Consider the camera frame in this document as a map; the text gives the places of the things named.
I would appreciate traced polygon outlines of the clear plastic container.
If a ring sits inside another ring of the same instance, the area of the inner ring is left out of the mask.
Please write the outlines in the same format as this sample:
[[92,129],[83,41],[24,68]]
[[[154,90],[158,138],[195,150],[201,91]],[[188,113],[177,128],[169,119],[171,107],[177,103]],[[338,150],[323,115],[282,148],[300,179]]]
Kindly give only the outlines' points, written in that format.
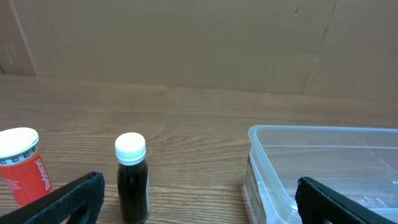
[[243,183],[251,223],[300,223],[298,181],[311,177],[397,221],[397,130],[255,125]]

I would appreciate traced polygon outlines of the orange Redoxon tube white cap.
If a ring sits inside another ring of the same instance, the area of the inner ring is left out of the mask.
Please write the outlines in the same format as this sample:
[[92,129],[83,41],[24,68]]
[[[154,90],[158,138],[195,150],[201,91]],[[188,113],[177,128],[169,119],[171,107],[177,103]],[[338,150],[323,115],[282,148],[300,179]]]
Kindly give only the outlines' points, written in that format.
[[39,134],[32,128],[1,131],[1,177],[20,207],[53,191],[38,141]]

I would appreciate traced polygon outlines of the dark bottle white cap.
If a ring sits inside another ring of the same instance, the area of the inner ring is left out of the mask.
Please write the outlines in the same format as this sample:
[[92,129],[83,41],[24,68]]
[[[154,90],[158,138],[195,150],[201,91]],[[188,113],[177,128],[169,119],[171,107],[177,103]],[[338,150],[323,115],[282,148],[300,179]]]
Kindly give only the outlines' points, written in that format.
[[114,143],[118,167],[118,194],[123,220],[144,223],[150,211],[146,140],[139,133],[124,133]]

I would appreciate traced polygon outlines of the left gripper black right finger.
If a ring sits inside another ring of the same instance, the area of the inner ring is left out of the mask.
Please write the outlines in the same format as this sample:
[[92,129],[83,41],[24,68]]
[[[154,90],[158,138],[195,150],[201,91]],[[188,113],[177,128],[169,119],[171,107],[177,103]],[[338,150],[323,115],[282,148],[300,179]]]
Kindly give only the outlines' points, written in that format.
[[299,178],[295,201],[303,224],[394,224],[311,177]]

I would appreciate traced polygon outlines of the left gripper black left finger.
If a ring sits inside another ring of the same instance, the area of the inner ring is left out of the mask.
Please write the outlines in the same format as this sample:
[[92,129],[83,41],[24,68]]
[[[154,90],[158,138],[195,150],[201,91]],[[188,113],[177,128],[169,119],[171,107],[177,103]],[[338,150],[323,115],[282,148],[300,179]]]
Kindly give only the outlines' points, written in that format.
[[1,224],[94,224],[104,202],[105,181],[100,172],[86,175],[1,217]]

